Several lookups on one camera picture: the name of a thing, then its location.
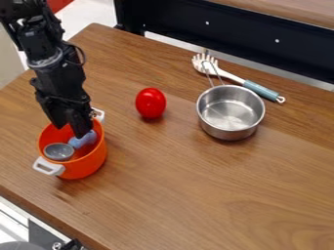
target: red ball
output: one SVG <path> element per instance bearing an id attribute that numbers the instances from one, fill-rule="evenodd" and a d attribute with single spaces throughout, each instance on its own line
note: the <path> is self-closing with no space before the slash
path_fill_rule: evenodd
<path id="1" fill-rule="evenodd" d="M 158 89 L 143 89 L 137 95 L 136 108 L 144 118 L 158 118 L 165 111 L 166 98 Z"/>

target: cable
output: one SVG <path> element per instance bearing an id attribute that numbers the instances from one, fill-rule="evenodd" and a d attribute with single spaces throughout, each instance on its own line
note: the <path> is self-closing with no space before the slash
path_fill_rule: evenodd
<path id="1" fill-rule="evenodd" d="M 68 43 L 68 42 L 63 42 L 63 43 L 66 44 L 66 45 L 72 46 L 75 50 L 77 50 L 81 54 L 81 57 L 82 57 L 82 62 L 81 63 L 71 62 L 71 61 L 68 61 L 68 60 L 66 60 L 66 62 L 69 63 L 69 64 L 76 65 L 76 66 L 83 66 L 87 61 L 85 52 L 77 45 L 74 45 L 74 44 L 71 44 L 71 43 Z"/>

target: orange pot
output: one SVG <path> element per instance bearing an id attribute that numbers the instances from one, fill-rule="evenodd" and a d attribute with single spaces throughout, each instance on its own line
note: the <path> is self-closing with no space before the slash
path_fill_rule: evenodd
<path id="1" fill-rule="evenodd" d="M 82 179 L 94 174 L 104 164 L 107 151 L 104 139 L 103 119 L 94 120 L 94 130 L 98 135 L 93 145 L 83 146 L 75 151 L 69 161 L 53 161 L 44 155 L 44 147 L 54 143 L 67 144 L 74 136 L 69 124 L 58 130 L 49 124 L 41 133 L 38 140 L 38 150 L 41 155 L 33 164 L 33 169 L 49 176 L 62 179 Z"/>

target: metal rim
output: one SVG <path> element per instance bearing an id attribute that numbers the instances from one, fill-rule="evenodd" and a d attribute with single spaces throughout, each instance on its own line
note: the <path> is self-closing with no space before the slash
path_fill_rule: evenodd
<path id="1" fill-rule="evenodd" d="M 204 119 L 202 113 L 199 111 L 199 102 L 202 100 L 202 98 L 209 92 L 211 92 L 212 90 L 214 89 L 217 89 L 217 88 L 237 88 L 237 89 L 240 89 L 242 91 L 246 91 L 248 93 L 250 93 L 251 95 L 253 95 L 261 104 L 262 104 L 262 107 L 264 108 L 264 111 L 262 112 L 262 115 L 261 117 L 258 119 L 257 122 L 255 122 L 253 125 L 245 128 L 245 129 L 241 129 L 241 130 L 228 130 L 228 129 L 222 129 L 222 128 L 219 128 L 211 123 L 209 123 L 206 119 Z M 215 128 L 215 129 L 218 129 L 218 130 L 221 130 L 221 131 L 227 131 L 227 132 L 240 132 L 240 131 L 245 131 L 245 130 L 249 130 L 249 129 L 252 129 L 256 126 L 258 126 L 260 124 L 260 122 L 262 122 L 262 120 L 264 119 L 265 117 L 265 114 L 266 114 L 266 106 L 265 106 L 265 103 L 264 101 L 253 91 L 249 90 L 249 89 L 246 89 L 244 87 L 240 87 L 240 86 L 235 86 L 235 85 L 219 85 L 219 86 L 216 86 L 216 87 L 213 87 L 213 88 L 210 88 L 206 91 L 204 91 L 200 96 L 199 98 L 197 99 L 197 102 L 196 102 L 196 111 L 197 111 L 197 115 L 199 116 L 199 118 L 205 122 L 207 125 Z"/>

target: white utensil head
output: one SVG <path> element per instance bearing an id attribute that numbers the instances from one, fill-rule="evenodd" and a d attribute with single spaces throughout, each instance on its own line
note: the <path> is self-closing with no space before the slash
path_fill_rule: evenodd
<path id="1" fill-rule="evenodd" d="M 201 72 L 216 75 L 216 70 L 218 69 L 218 60 L 210 55 L 197 54 L 192 58 L 193 67 Z"/>

